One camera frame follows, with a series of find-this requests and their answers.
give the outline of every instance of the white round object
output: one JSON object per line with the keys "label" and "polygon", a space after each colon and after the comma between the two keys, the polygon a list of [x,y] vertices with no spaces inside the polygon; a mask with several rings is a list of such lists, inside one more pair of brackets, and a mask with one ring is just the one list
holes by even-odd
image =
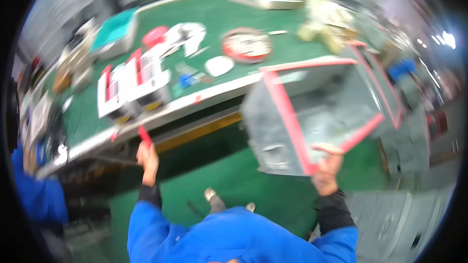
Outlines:
{"label": "white round object", "polygon": [[227,56],[218,56],[205,62],[206,71],[213,77],[220,76],[234,67],[234,60]]}

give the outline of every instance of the person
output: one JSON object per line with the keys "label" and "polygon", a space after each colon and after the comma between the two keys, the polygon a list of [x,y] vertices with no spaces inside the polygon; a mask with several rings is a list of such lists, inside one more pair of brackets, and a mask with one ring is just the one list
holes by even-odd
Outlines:
{"label": "person", "polygon": [[23,148],[18,142],[12,154],[13,176],[21,204],[29,219],[40,227],[60,229],[63,224],[81,219],[100,221],[110,217],[108,207],[83,205],[83,198],[96,195],[87,185],[61,184],[59,180],[36,180],[24,172]]}
{"label": "person", "polygon": [[253,205],[226,209],[212,189],[205,198],[211,213],[201,223],[184,228],[164,218],[156,174],[154,145],[142,142],[137,152],[143,179],[128,230],[132,263],[142,262],[355,262],[358,230],[336,183],[343,151],[330,144],[313,148],[329,154],[319,163],[312,182],[319,193],[318,219],[322,236],[312,243],[253,213]]}

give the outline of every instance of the red frame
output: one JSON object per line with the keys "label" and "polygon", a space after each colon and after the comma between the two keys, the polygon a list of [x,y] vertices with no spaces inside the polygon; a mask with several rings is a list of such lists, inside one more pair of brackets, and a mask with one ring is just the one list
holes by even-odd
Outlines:
{"label": "red frame", "polygon": [[374,75],[374,72],[372,71],[372,68],[367,65],[367,61],[366,59],[364,59],[364,56],[362,55],[362,53],[358,50],[357,47],[367,47],[367,44],[366,43],[363,43],[363,42],[360,42],[360,41],[349,41],[347,43],[348,45],[351,46],[351,50],[354,52],[354,54],[358,57],[359,61],[361,61],[361,63],[363,64],[364,68],[366,69],[366,72],[367,74],[369,75],[371,81],[374,83],[374,85],[376,86],[377,88],[377,91],[379,92],[383,102],[384,102],[384,105],[385,107],[387,108],[387,110],[389,111],[389,114],[390,114],[390,118],[392,120],[392,124],[393,126],[395,127],[396,130],[398,130],[400,128],[400,125],[401,125],[401,120],[403,118],[403,114],[402,114],[402,108],[401,108],[401,104],[399,102],[399,98],[398,96],[396,95],[395,91],[393,90],[393,85],[390,83],[390,80],[387,76],[387,73],[385,72],[385,70],[383,69],[383,67],[380,65],[380,62],[377,60],[377,58],[372,54],[371,54],[371,57],[372,57],[372,60],[377,63],[377,68],[380,70],[380,72],[382,73],[382,75],[384,76],[384,78],[387,80],[390,88],[392,89],[392,93],[393,93],[393,96],[395,97],[395,100],[396,100],[396,106],[397,106],[397,116],[394,116],[393,113],[392,113],[392,110],[390,109],[390,105],[389,105],[389,102],[387,101],[387,98],[385,97],[385,94],[383,93],[383,90],[382,90],[382,86],[380,85],[379,81],[377,80],[377,78],[375,77]]}
{"label": "red frame", "polygon": [[[304,67],[316,67],[316,66],[328,66],[328,65],[342,65],[342,64],[358,64],[359,61],[352,58],[337,58],[335,60],[317,62],[314,60],[302,61],[296,63],[286,63],[274,66],[261,67],[260,71],[263,73],[263,80],[270,92],[273,101],[278,107],[281,118],[283,119],[286,130],[291,137],[292,144],[296,149],[299,162],[302,165],[304,173],[306,175],[313,175],[318,170],[318,164],[313,163],[307,153],[308,145],[301,133],[301,127],[296,118],[293,104],[289,100],[289,97],[284,89],[282,83],[276,81],[278,79],[278,71],[304,68]],[[385,117],[381,112],[375,114],[365,126],[361,127],[352,137],[343,142],[339,148],[344,152],[352,149],[356,144],[361,142],[366,136],[368,136],[383,120]]]}

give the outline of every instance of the white box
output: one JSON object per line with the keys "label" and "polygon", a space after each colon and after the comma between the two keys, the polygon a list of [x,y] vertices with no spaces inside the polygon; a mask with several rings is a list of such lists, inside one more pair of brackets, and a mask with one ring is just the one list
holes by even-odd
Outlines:
{"label": "white box", "polygon": [[127,102],[130,89],[126,65],[118,65],[112,72],[110,66],[102,72],[97,82],[97,113],[117,123],[125,123],[138,116],[139,109]]}

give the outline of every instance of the person's arm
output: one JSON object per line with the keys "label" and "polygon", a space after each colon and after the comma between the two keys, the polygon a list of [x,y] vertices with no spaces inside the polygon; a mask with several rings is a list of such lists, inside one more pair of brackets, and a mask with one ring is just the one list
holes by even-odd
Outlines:
{"label": "person's arm", "polygon": [[319,171],[312,182],[319,193],[318,217],[321,237],[313,241],[330,262],[356,262],[358,229],[344,202],[344,193],[338,188],[338,173],[344,152],[330,144],[313,145],[329,154],[319,163]]}
{"label": "person's arm", "polygon": [[148,147],[142,142],[137,159],[144,173],[138,201],[128,226],[127,250],[131,262],[146,262],[167,238],[169,222],[161,211],[161,192],[156,183],[159,159],[154,145]]}

